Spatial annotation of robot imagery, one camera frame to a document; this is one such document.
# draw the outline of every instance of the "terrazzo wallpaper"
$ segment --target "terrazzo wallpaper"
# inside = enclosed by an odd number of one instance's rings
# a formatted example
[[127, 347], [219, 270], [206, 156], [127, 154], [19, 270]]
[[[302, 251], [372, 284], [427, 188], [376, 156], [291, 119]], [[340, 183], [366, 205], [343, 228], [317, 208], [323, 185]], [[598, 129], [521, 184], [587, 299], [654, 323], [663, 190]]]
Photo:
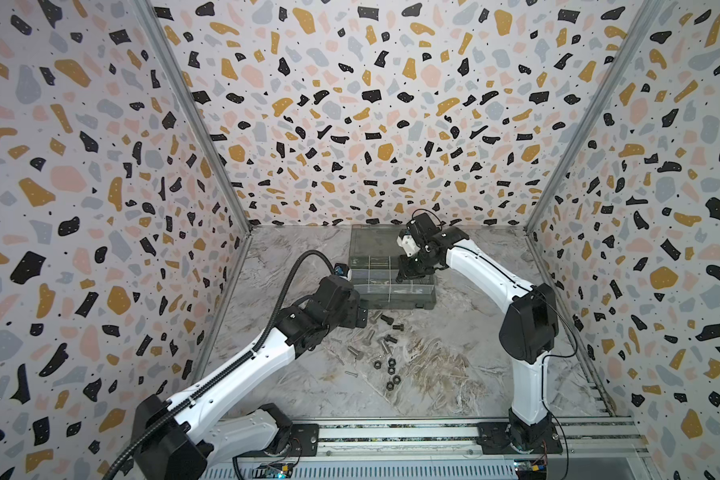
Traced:
[[663, 477], [720, 479], [720, 2], [666, 2], [532, 237]]
[[100, 478], [190, 380], [242, 235], [196, 145], [130, 4], [0, 2], [0, 480]]
[[252, 224], [524, 224], [641, 0], [154, 0]]

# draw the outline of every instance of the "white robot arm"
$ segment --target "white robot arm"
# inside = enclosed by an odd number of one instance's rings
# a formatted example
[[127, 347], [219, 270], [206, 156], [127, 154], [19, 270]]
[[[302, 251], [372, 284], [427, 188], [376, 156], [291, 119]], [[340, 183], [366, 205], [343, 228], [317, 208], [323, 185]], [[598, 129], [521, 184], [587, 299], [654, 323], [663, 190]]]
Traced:
[[[469, 278], [505, 312], [499, 338], [512, 357], [514, 376], [509, 437], [517, 450], [533, 450], [541, 437], [554, 429], [542, 392], [543, 360], [557, 335], [554, 292], [548, 285], [534, 286], [512, 274], [462, 230], [442, 230], [426, 214], [407, 223], [398, 245], [405, 252], [400, 255], [398, 280], [421, 278], [450, 267]], [[313, 295], [280, 309], [298, 265], [308, 255], [319, 255], [333, 274], [320, 281]], [[130, 456], [147, 480], [168, 480], [199, 478], [207, 466], [246, 452], [288, 452], [295, 426], [273, 404], [224, 422], [222, 427], [217, 423], [263, 379], [304, 351], [314, 350], [337, 326], [365, 327], [368, 312], [359, 306], [359, 294], [346, 280], [347, 274], [346, 265], [331, 267], [315, 250], [301, 255], [269, 324], [250, 348], [165, 402], [153, 395], [136, 408], [133, 441], [113, 462], [104, 480], [114, 478]]]

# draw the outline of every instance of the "bolt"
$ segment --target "bolt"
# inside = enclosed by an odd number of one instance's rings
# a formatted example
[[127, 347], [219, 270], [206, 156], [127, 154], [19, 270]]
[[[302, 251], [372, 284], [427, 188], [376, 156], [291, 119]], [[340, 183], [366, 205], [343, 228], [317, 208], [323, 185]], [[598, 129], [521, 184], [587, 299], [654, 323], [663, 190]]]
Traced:
[[352, 356], [355, 357], [355, 360], [362, 360], [363, 356], [365, 355], [365, 353], [350, 346], [347, 347], [347, 350], [352, 354]]

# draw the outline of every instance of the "marble floor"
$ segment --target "marble floor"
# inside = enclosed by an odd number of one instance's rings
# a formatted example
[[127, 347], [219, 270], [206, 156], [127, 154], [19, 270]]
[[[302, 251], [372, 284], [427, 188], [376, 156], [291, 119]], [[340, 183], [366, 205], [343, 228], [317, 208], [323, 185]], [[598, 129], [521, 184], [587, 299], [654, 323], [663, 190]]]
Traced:
[[[463, 230], [509, 270], [533, 283], [542, 281], [520, 230]], [[346, 263], [349, 239], [347, 227], [255, 228], [206, 372], [234, 356], [265, 326], [298, 255], [317, 249], [333, 262]], [[325, 265], [316, 257], [305, 260], [286, 304], [313, 292], [326, 274]], [[509, 355], [498, 340], [504, 314], [455, 271], [438, 272], [437, 282], [438, 302], [433, 310], [384, 312], [404, 325], [403, 332], [379, 320], [381, 311], [372, 311], [366, 329], [334, 330], [315, 351], [305, 353], [253, 389], [230, 415], [274, 402], [292, 418], [506, 416], [513, 382]], [[366, 346], [363, 341], [370, 330], [375, 331], [374, 341]], [[383, 354], [375, 340], [388, 332], [399, 339], [393, 357], [397, 374], [403, 378], [391, 392], [385, 388], [389, 380], [386, 368], [375, 370], [371, 361]], [[364, 351], [365, 358], [356, 361], [348, 346]], [[561, 331], [553, 353], [567, 355], [571, 351]], [[556, 416], [607, 415], [600, 411], [602, 402], [596, 400], [597, 392], [587, 384], [575, 357], [548, 362], [547, 404]]]

